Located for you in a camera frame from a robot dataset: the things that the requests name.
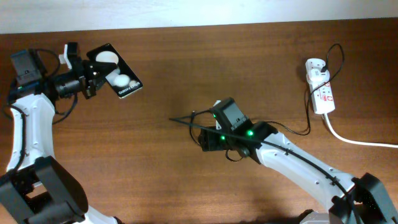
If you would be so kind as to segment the black smartphone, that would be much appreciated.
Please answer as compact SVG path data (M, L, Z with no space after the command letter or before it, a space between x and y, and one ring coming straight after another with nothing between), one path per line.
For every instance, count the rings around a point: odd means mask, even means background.
M89 51L86 56L95 62L112 62L117 65L116 69L106 76L106 81L120 99L144 87L138 76L110 43Z

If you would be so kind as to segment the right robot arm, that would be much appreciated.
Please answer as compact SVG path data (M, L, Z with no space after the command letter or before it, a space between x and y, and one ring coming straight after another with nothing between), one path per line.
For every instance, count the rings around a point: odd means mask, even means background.
M270 168L310 194L327 211L303 221L317 223L397 223L397 209L384 184L370 173L357 178L305 152L265 121L253 123L233 98L218 100L208 109L216 125L202 128L205 151L235 149Z

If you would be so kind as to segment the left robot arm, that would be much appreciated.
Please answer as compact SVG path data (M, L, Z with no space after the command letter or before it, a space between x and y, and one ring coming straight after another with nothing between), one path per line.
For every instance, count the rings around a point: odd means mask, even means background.
M1 176L1 205L17 223L120 223L91 207L81 184L56 160L52 128L55 102L82 92L96 95L113 62L83 60L74 43L57 57L68 72L47 74L39 50L22 50L11 57L17 77L6 107L14 123L13 148Z

